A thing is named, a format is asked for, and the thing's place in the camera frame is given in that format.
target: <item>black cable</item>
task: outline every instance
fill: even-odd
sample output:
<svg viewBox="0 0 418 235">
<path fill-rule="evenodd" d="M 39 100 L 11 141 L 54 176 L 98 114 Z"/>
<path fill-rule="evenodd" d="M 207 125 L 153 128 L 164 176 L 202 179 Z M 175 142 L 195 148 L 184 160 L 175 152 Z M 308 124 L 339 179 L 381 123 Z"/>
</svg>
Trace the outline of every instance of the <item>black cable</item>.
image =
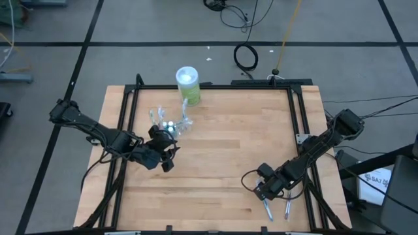
<svg viewBox="0 0 418 235">
<path fill-rule="evenodd" d="M 369 182 L 367 182 L 366 180 L 364 180 L 364 179 L 362 179 L 360 176 L 358 176 L 358 175 L 356 175 L 356 173 L 354 173 L 354 172 L 352 172 L 352 171 L 350 171 L 350 170 L 348 170 L 347 169 L 347 167 L 346 166 L 344 166 L 342 163 L 341 163 L 341 161 L 340 160 L 338 160 L 335 156 L 332 156 L 331 154 L 329 154 L 329 153 L 326 153 L 327 155 L 329 155 L 330 157 L 332 157 L 332 158 L 334 158 L 335 159 L 335 161 L 342 167 L 342 169 L 340 169 L 340 170 L 345 170 L 346 172 L 348 172 L 349 174 L 351 174 L 352 176 L 355 176 L 356 178 L 358 178 L 359 180 L 361 180 L 361 181 L 363 181 L 365 184 L 367 184 L 368 186 L 370 186 L 371 188 L 373 188 L 373 189 L 375 189 L 376 191 L 378 191 L 379 193 L 381 193 L 381 194 L 383 194 L 383 195 L 385 195 L 385 196 L 387 196 L 387 198 L 389 198 L 389 199 L 391 199 L 393 202 L 396 202 L 399 206 L 402 206 L 403 208 L 405 208 L 405 209 L 407 209 L 407 210 L 409 210 L 409 211 L 411 211 L 411 212 L 413 212 L 413 213 L 416 213 L 416 214 L 418 214 L 418 211 L 417 210 L 415 210 L 415 209 L 413 209 L 413 208 L 411 208 L 411 207 L 409 207 L 409 206 L 407 206 L 407 205 L 405 205 L 405 204 L 403 204 L 403 203 L 401 203 L 400 201 L 398 201 L 397 199 L 394 199 L 393 197 L 391 197 L 391 196 L 389 196 L 388 194 L 386 194 L 385 192 L 383 192 L 382 190 L 380 190 L 380 189 L 378 189 L 377 187 L 375 187 L 375 186 L 373 186 L 371 183 L 369 183 Z"/>
<path fill-rule="evenodd" d="M 416 99 L 418 99 L 418 97 L 415 97 L 415 98 L 409 99 L 409 100 L 404 101 L 404 102 L 400 102 L 399 104 L 392 105 L 392 106 L 390 106 L 390 107 L 388 107 L 388 108 L 385 108 L 385 109 L 383 109 L 383 110 L 379 110 L 379 111 L 376 111 L 376 112 L 372 112 L 371 114 L 368 114 L 368 115 L 365 115 L 365 116 L 361 117 L 361 119 L 371 118 L 371 117 L 373 117 L 373 116 L 376 116 L 376 115 L 378 115 L 378 114 L 381 114 L 382 112 L 386 112 L 386 111 L 388 111 L 388 110 L 391 110 L 391 109 L 393 109 L 393 108 L 396 108 L 396 107 L 398 107 L 398 106 L 401 106 L 401 105 L 403 105 L 403 104 L 406 104 L 407 102 L 410 102 L 410 101 L 413 101 L 413 100 L 416 100 Z"/>
<path fill-rule="evenodd" d="M 253 13 L 253 19 L 255 17 L 255 13 L 257 11 L 257 5 L 258 5 L 258 3 L 259 3 L 259 0 L 256 0 L 255 1 L 255 7 L 254 7 L 254 13 Z M 248 33 L 247 40 L 244 43 L 237 45 L 235 47 L 235 49 L 234 49 L 234 61 L 236 63 L 236 66 L 238 66 L 238 68 L 240 68 L 242 70 L 242 72 L 246 73 L 251 80 L 254 80 L 254 77 L 248 71 L 253 71 L 257 67 L 258 62 L 259 62 L 259 55 L 258 55 L 257 51 L 252 46 L 250 46 L 250 45 L 247 44 L 248 43 L 248 40 L 249 40 L 249 37 L 251 36 L 251 32 L 252 32 L 252 29 L 253 29 L 253 25 L 254 25 L 254 21 L 251 22 L 251 26 L 249 28 L 249 33 Z M 241 47 L 246 47 L 246 48 L 248 48 L 253 53 L 255 61 L 254 61 L 254 64 L 252 66 L 246 67 L 246 66 L 241 65 L 238 62 L 238 60 L 236 58 L 236 52 Z"/>
<path fill-rule="evenodd" d="M 233 9 L 231 9 L 231 8 L 237 8 L 240 12 L 241 12 L 241 14 L 242 14 L 242 16 L 240 16 L 239 15 L 239 13 L 237 13 L 235 10 L 233 10 Z M 241 32 L 243 32 L 243 33 L 247 33 L 247 31 L 248 31 L 248 18 L 247 18 L 247 16 L 244 14 L 244 12 L 242 12 L 242 10 L 240 9 L 240 8 L 238 8 L 238 7 L 236 7 L 236 6 L 232 6 L 232 5 L 228 5 L 226 8 L 225 8 L 226 10 L 230 10 L 231 12 L 233 12 L 233 13 L 235 13 L 241 20 L 242 20 L 242 22 L 244 23 L 242 26 L 239 26 L 239 27 L 236 27 L 236 26 L 233 26 L 233 25 L 230 25 L 230 24 L 227 24 L 224 20 L 223 20 L 223 17 L 222 17 L 222 12 L 223 12 L 223 10 L 221 11 L 221 14 L 220 14 L 220 18 L 221 18 L 221 22 L 223 23 L 223 24 L 225 24 L 226 26 L 229 26 L 229 27 L 233 27 L 233 28 L 237 28 L 237 29 L 241 29 Z"/>
<path fill-rule="evenodd" d="M 252 173 L 252 172 L 256 172 L 257 170 L 250 170 L 249 172 L 246 172 L 242 177 L 241 177 L 241 184 L 242 184 L 242 186 L 245 188 L 245 189 L 247 189 L 248 191 L 250 191 L 250 192 L 254 192 L 254 190 L 253 189 L 250 189 L 249 187 L 247 187 L 245 184 L 244 184 L 244 178 L 249 174 L 249 173 Z"/>
<path fill-rule="evenodd" d="M 297 199 L 297 198 L 299 198 L 300 196 L 302 196 L 302 194 L 303 194 L 303 192 L 305 191 L 305 189 L 306 189 L 306 185 L 307 185 L 307 181 L 308 181 L 308 174 L 305 172 L 305 174 L 304 174 L 304 176 L 303 176 L 303 179 L 302 179 L 302 181 L 304 181 L 304 185 L 303 185 L 303 188 L 302 188 L 302 190 L 299 192 L 299 194 L 298 195 L 296 195 L 296 196 L 291 196 L 291 197 L 284 197 L 284 191 L 282 190 L 282 196 L 280 196 L 280 195 L 278 195 L 276 198 L 280 198 L 280 199 L 283 199 L 283 200 L 294 200 L 294 199 Z"/>
<path fill-rule="evenodd" d="M 259 24 L 260 22 L 262 22 L 262 20 L 264 20 L 264 18 L 267 16 L 267 14 L 268 14 L 268 12 L 270 11 L 270 9 L 272 8 L 272 5 L 273 5 L 273 2 L 274 2 L 274 0 L 272 0 L 271 2 L 270 2 L 270 6 L 268 6 L 268 8 L 267 8 L 267 11 L 266 11 L 266 13 L 264 14 L 264 16 L 257 22 L 257 23 L 255 23 L 255 24 L 253 24 L 253 26 L 256 26 L 257 24 Z M 241 13 L 242 13 L 242 15 L 243 15 L 243 17 L 241 17 L 238 13 L 236 13 L 235 11 L 233 11 L 233 10 L 231 10 L 231 9 L 229 9 L 229 7 L 233 7 L 233 8 L 237 8 Z M 233 11 L 236 15 L 238 15 L 238 17 L 244 22 L 244 25 L 243 26 L 236 26 L 236 25 L 230 25 L 230 24 L 228 24 L 228 23 L 226 23 L 225 22 L 225 20 L 223 20 L 223 16 L 222 16 L 222 12 L 223 12 L 223 10 L 221 10 L 221 14 L 220 14 L 220 18 L 221 18 L 221 22 L 224 24 L 224 25 L 226 25 L 226 26 L 228 26 L 228 27 L 232 27 L 232 28 L 235 28 L 235 29 L 241 29 L 241 32 L 243 32 L 243 33 L 245 33 L 246 32 L 246 30 L 245 31 L 243 31 L 243 29 L 248 29 L 249 27 L 251 27 L 251 26 L 248 26 L 247 24 L 248 24 L 248 18 L 246 17 L 246 15 L 242 12 L 242 10 L 240 9 L 240 8 L 238 8 L 238 7 L 236 7 L 236 6 L 233 6 L 233 5 L 225 5 L 225 8 L 224 8 L 224 10 L 225 9 L 228 9 L 228 10 L 231 10 L 231 11 Z"/>
<path fill-rule="evenodd" d="M 400 96 L 394 96 L 394 97 L 383 97 L 383 98 L 375 98 L 375 99 L 361 99 L 361 100 L 354 100 L 354 101 L 323 101 L 323 102 L 340 104 L 340 103 L 380 101 L 380 100 L 385 100 L 385 99 L 410 98 L 410 97 L 418 97 L 418 95 L 400 95 Z"/>
<path fill-rule="evenodd" d="M 352 149 L 354 151 L 358 151 L 359 153 L 370 154 L 370 155 L 371 154 L 386 154 L 384 152 L 372 152 L 372 153 L 369 153 L 369 152 L 366 152 L 366 151 L 361 151 L 361 150 L 355 149 L 355 148 L 350 147 L 350 146 L 336 146 L 334 148 L 349 148 L 349 149 Z"/>
<path fill-rule="evenodd" d="M 77 122 L 77 121 L 67 122 L 67 123 L 59 123 L 57 125 L 62 126 L 62 127 L 68 127 L 68 128 L 77 129 L 79 131 L 82 131 L 82 129 L 80 127 L 78 127 L 78 125 L 83 125 L 83 126 L 90 127 L 93 130 L 97 131 L 101 135 L 101 139 L 102 139 L 102 142 L 103 142 L 103 151 L 102 151 L 101 156 L 99 157 L 99 162 L 102 163 L 101 160 L 103 160 L 104 157 L 106 157 L 106 155 L 107 155 L 107 154 L 105 154 L 106 153 L 106 148 L 107 148 L 107 138 L 106 138 L 105 134 L 102 131 L 100 131 L 95 126 L 92 126 L 92 125 L 87 124 L 87 123 Z"/>
<path fill-rule="evenodd" d="M 391 116 L 406 116 L 406 115 L 416 115 L 418 112 L 415 113 L 406 113 L 406 114 L 385 114 L 385 115 L 376 115 L 372 116 L 371 118 L 380 118 L 380 117 L 391 117 Z"/>
<path fill-rule="evenodd" d="M 334 116 L 332 114 L 330 114 L 326 109 L 324 109 L 324 111 L 331 117 L 333 118 Z"/>
<path fill-rule="evenodd" d="M 95 161 L 87 170 L 86 173 L 84 173 L 83 178 L 81 179 L 81 186 L 80 191 L 83 191 L 84 181 L 86 180 L 87 175 L 90 173 L 91 169 L 93 169 L 94 166 L 101 163 L 100 161 L 106 157 L 109 153 L 104 154 L 102 157 L 99 157 L 99 160 Z"/>
</svg>

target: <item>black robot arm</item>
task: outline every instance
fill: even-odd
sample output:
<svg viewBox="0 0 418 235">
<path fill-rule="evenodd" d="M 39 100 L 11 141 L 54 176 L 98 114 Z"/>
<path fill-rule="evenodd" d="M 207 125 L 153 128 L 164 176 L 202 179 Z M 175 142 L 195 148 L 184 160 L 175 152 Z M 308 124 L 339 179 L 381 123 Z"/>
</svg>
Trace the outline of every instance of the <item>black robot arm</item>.
<svg viewBox="0 0 418 235">
<path fill-rule="evenodd" d="M 172 159 L 179 149 L 176 146 L 177 141 L 156 125 L 148 131 L 151 140 L 144 143 L 144 139 L 134 133 L 109 129 L 82 114 L 76 102 L 61 99 L 50 112 L 50 121 L 64 127 L 74 127 L 88 134 L 90 138 L 99 140 L 104 150 L 113 156 L 135 161 L 148 170 L 155 168 L 158 163 L 162 163 L 164 172 L 174 167 Z M 172 144 L 174 147 L 165 151 Z"/>
<path fill-rule="evenodd" d="M 298 184 L 311 165 L 330 148 L 343 140 L 354 140 L 364 129 L 364 121 L 351 110 L 346 109 L 337 114 L 327 125 L 328 129 L 319 136 L 307 138 L 299 149 L 300 155 L 286 161 L 276 170 L 266 163 L 257 169 L 263 181 L 253 192 L 260 200 L 275 199 L 283 189 L 290 190 Z"/>
</svg>

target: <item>wooden tabletop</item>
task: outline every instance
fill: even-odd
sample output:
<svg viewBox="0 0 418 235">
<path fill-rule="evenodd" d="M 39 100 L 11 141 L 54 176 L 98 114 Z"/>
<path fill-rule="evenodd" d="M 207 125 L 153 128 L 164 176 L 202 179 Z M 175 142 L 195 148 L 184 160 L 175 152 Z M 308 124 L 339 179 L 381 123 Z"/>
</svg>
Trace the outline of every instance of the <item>wooden tabletop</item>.
<svg viewBox="0 0 418 235">
<path fill-rule="evenodd" d="M 317 86 L 302 87 L 312 134 L 326 130 L 325 115 Z M 116 128 L 123 86 L 109 86 L 100 122 Z M 241 183 L 241 176 L 261 163 L 276 168 L 296 156 L 289 101 L 282 90 L 202 90 L 202 101 L 187 110 L 194 121 L 192 131 L 179 139 L 181 149 L 174 168 L 167 173 L 158 166 L 146 170 L 128 163 L 121 210 L 120 230 L 223 230 L 309 231 L 304 197 L 292 202 L 289 220 L 284 219 L 286 201 L 269 201 L 274 221 L 268 220 L 263 203 Z M 132 95 L 128 101 L 126 129 Z M 181 118 L 177 90 L 140 90 L 134 132 L 147 139 L 151 127 L 149 110 L 161 105 L 167 119 Z M 298 111 L 297 97 L 295 106 Z M 298 114 L 299 128 L 302 122 Z M 102 147 L 93 147 L 90 164 Z M 351 222 L 336 162 L 326 155 L 317 161 L 325 200 L 347 226 Z M 96 208 L 105 191 L 108 165 L 100 165 L 86 178 L 74 225 L 82 224 Z M 244 183 L 255 186 L 257 175 Z M 299 185 L 293 195 L 301 190 Z M 107 225 L 114 202 L 109 206 Z M 320 227 L 317 205 L 314 205 Z"/>
</svg>

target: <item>gray floor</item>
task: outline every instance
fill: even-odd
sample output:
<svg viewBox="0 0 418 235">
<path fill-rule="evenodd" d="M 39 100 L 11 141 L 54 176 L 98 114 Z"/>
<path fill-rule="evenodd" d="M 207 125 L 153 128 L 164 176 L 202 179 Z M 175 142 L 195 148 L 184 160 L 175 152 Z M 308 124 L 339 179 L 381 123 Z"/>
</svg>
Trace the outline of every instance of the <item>gray floor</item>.
<svg viewBox="0 0 418 235">
<path fill-rule="evenodd" d="M 67 8 L 35 9 L 27 27 L 17 30 L 19 42 L 82 42 L 97 0 L 69 1 Z M 254 1 L 230 0 L 249 16 Z M 269 1 L 260 1 L 259 19 Z M 282 40 L 296 1 L 275 0 L 262 23 L 255 26 L 251 40 Z M 387 1 L 399 32 L 406 42 L 418 41 L 414 0 Z M 225 19 L 239 23 L 230 14 Z M 10 36 L 10 29 L 0 27 Z M 105 0 L 92 41 L 170 42 L 239 41 L 246 34 L 224 26 L 219 13 L 194 0 Z M 303 1 L 290 41 L 394 42 L 392 31 L 375 0 Z M 13 234 L 22 215 L 53 125 L 48 112 L 64 96 L 79 47 L 21 47 L 33 64 L 31 84 L 0 84 L 0 101 L 11 102 L 14 117 L 0 136 L 0 234 Z M 264 79 L 275 66 L 280 47 L 256 47 L 260 61 L 252 72 Z M 246 79 L 233 61 L 233 46 L 189 47 L 89 47 L 72 99 L 80 109 L 98 118 L 108 85 L 133 83 L 141 73 L 146 84 L 174 84 L 178 68 L 191 65 L 201 82 L 229 84 Z M 418 62 L 418 48 L 408 48 Z M 243 64 L 252 55 L 238 53 Z M 24 67 L 25 60 L 13 53 L 5 68 Z M 325 101 L 370 99 L 418 94 L 418 87 L 398 47 L 287 47 L 281 66 L 285 78 L 312 78 Z M 336 114 L 350 108 L 369 114 L 403 100 L 325 104 Z M 388 114 L 416 112 L 411 102 Z M 364 151 L 391 151 L 413 141 L 418 132 L 417 116 L 379 117 L 366 120 L 361 136 L 345 145 Z M 86 170 L 91 146 L 84 135 L 62 130 L 35 205 L 27 232 L 65 230 L 72 227 L 80 196 L 80 180 Z M 350 154 L 361 160 L 372 156 Z"/>
</svg>

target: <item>white paper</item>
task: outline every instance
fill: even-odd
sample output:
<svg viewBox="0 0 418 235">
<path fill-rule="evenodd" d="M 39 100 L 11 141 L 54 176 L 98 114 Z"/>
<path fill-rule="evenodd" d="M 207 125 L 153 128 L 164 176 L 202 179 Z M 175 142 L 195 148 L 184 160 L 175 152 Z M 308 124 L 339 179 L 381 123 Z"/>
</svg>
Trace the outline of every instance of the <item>white paper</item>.
<svg viewBox="0 0 418 235">
<path fill-rule="evenodd" d="M 391 176 L 392 172 L 385 168 L 380 168 L 372 172 L 360 175 L 362 179 L 366 180 L 369 184 L 373 185 L 374 187 L 377 187 L 385 193 L 389 185 L 389 180 L 391 179 Z M 383 204 L 383 199 L 385 198 L 384 194 L 375 190 L 374 188 L 367 185 L 365 182 L 361 180 L 357 181 L 359 186 L 359 199 L 380 206 Z"/>
</svg>

